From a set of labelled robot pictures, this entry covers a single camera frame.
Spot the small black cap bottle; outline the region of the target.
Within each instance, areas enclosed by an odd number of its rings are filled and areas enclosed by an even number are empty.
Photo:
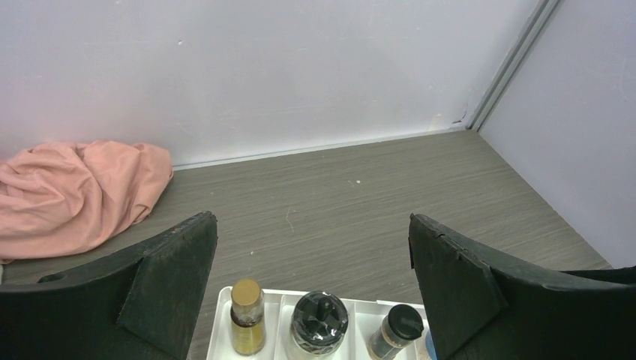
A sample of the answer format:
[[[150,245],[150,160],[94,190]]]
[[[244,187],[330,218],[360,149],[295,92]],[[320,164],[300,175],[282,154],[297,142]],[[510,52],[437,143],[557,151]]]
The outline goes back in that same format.
[[[424,330],[423,319],[414,307],[397,304],[368,339],[367,351],[372,359],[394,359],[404,348],[419,339]]]

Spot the pink crumpled cloth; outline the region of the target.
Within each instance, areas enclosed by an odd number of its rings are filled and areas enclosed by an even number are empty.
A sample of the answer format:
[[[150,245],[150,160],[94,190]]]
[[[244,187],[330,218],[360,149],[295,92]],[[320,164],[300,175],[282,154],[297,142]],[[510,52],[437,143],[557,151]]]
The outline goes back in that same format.
[[[49,142],[1,162],[1,263],[90,251],[147,218],[173,178],[146,143]]]

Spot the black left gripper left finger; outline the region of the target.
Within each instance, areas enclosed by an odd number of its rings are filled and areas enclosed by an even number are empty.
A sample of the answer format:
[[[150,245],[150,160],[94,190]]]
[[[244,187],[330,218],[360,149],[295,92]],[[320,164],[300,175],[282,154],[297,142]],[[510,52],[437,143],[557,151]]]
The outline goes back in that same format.
[[[218,241],[202,211],[37,283],[1,286],[3,359],[185,359]]]

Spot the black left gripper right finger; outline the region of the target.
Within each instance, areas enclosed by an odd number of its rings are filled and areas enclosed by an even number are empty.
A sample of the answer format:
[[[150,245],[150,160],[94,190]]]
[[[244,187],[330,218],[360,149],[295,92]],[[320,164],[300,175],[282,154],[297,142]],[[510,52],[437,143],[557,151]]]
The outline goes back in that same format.
[[[556,271],[423,214],[411,265],[438,359],[633,359],[635,269]]]

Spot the silver lid peppercorn jar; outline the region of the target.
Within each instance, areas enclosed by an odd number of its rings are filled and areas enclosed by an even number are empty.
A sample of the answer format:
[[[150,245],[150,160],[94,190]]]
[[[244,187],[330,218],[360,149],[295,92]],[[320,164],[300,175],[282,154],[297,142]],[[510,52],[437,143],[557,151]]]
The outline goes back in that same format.
[[[437,360],[437,354],[429,330],[425,330],[423,335],[415,341],[415,352],[418,360]]]

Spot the white divided organizer tray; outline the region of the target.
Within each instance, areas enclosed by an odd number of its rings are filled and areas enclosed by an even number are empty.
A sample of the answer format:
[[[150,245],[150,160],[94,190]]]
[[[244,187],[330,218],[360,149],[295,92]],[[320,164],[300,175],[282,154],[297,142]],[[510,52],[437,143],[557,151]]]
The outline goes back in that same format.
[[[217,297],[217,308],[209,341],[208,359],[244,359],[232,346],[230,319],[231,286],[224,287]],[[250,359],[287,359],[286,345],[290,330],[290,318],[302,291],[265,289],[265,346]],[[368,338],[376,331],[389,310],[396,305],[392,301],[364,301],[344,298],[349,311],[349,329],[344,342],[333,359],[369,359]],[[429,330],[425,308],[412,304],[421,315],[424,331]],[[396,359],[417,359],[415,341],[398,353]]]

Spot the taped black lid spice jar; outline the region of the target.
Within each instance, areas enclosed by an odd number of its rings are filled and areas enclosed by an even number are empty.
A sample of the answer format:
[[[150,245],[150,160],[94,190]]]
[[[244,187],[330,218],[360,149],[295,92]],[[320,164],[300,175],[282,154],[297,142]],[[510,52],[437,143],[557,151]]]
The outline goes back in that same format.
[[[289,359],[333,359],[349,328],[349,312],[340,298],[312,291],[295,304],[290,318]]]

